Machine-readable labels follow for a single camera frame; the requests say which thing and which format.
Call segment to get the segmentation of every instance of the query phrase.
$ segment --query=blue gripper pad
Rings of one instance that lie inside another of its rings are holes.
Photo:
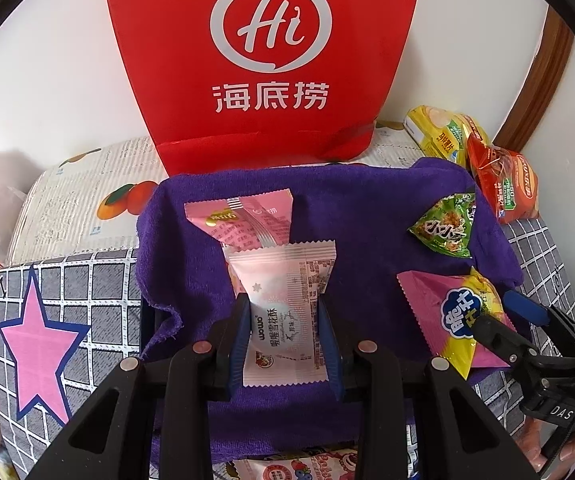
[[[341,355],[339,354],[339,347],[336,344],[334,332],[331,328],[330,317],[328,316],[325,301],[320,297],[317,316],[319,341],[321,342],[321,348],[323,349],[323,357],[325,359],[325,367],[328,372],[328,379],[337,400],[341,400],[345,392],[345,388],[343,386]]]
[[[231,396],[234,395],[237,388],[244,385],[244,365],[247,347],[250,343],[250,327],[250,302],[247,301],[247,307],[244,308],[241,314],[239,328],[230,354],[230,380],[228,389],[230,390]]]
[[[550,315],[542,305],[515,290],[509,290],[503,294],[503,308],[518,314],[535,326],[547,326],[550,323]]]

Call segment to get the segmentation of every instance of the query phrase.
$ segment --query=yellow snack package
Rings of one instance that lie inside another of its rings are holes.
[[[432,106],[410,110],[403,125],[425,155],[445,158],[466,169],[468,137],[473,135],[486,146],[490,144],[484,129],[470,116]]]

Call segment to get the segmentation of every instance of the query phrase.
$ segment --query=green package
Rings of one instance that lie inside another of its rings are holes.
[[[472,234],[475,200],[473,192],[446,196],[408,231],[437,253],[469,258],[467,245]]]

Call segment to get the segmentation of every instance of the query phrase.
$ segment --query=pink star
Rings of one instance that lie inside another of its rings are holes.
[[[90,327],[48,320],[34,269],[28,278],[21,317],[0,323],[16,362],[17,420],[40,402],[64,425],[71,411],[61,374]]]

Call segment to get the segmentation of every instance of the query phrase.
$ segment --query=white wrapper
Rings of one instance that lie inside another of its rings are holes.
[[[227,254],[250,296],[252,336],[244,384],[269,386],[327,379],[317,340],[316,302],[336,260],[333,241]]]

